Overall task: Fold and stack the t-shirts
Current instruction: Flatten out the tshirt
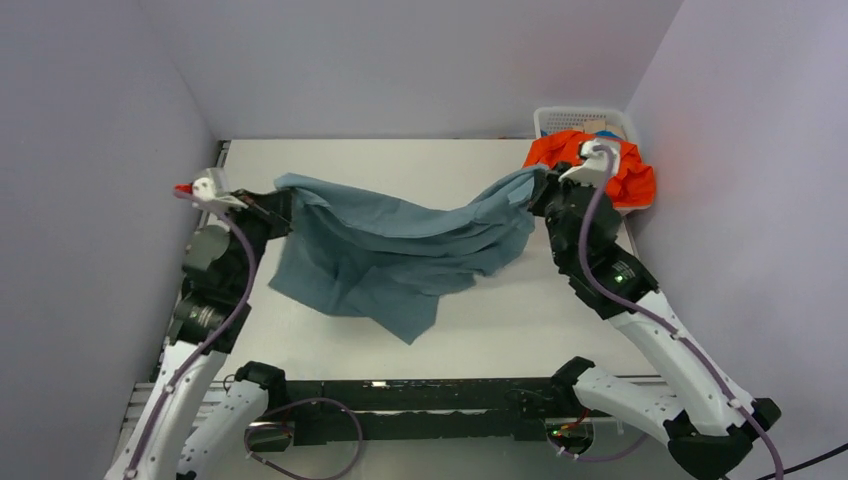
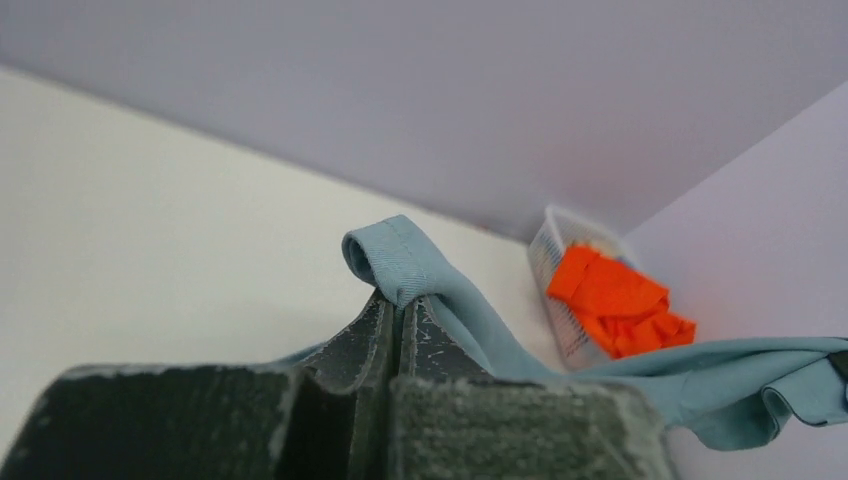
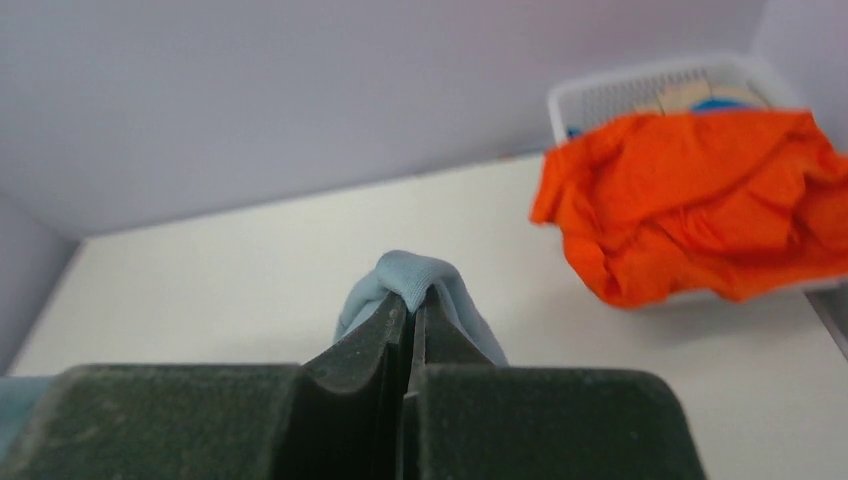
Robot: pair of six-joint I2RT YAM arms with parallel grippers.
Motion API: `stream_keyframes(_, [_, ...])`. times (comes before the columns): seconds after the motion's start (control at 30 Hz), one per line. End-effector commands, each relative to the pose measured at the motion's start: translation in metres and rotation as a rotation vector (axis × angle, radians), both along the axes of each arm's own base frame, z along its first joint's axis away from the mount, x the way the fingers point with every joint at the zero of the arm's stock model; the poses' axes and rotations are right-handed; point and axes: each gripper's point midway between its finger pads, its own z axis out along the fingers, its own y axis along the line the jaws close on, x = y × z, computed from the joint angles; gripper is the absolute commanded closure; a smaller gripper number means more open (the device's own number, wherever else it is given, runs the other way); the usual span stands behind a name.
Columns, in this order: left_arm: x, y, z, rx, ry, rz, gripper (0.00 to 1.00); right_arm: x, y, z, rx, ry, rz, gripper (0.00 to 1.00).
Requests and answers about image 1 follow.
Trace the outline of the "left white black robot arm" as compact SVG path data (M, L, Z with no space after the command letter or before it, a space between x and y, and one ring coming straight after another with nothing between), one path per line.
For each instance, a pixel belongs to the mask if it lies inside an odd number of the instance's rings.
M188 245L157 379L108 479L206 479L237 435L259 417L279 417L288 402L284 372L249 362L209 416L196 419L251 311L268 241L291 230L291 194L220 193L207 180L174 194L220 222L196 230Z

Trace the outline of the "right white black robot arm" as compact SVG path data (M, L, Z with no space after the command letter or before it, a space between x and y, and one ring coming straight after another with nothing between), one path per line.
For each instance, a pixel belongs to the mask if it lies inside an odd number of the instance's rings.
M577 298L623 334L664 380L660 395L574 357L551 378L557 411L610 414L663 443L695 479L735 469L780 418L706 355L673 312L657 280L617 243L621 215L607 196L574 181L565 165L534 173L528 210L544 220L554 264Z

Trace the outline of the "grey-blue t shirt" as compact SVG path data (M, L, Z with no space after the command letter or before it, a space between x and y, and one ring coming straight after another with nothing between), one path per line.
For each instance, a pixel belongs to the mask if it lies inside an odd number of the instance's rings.
M523 253L537 168L510 173L468 204L438 210L287 173L293 195L271 289L322 314L370 318L406 344L436 322L442 296L473 287Z

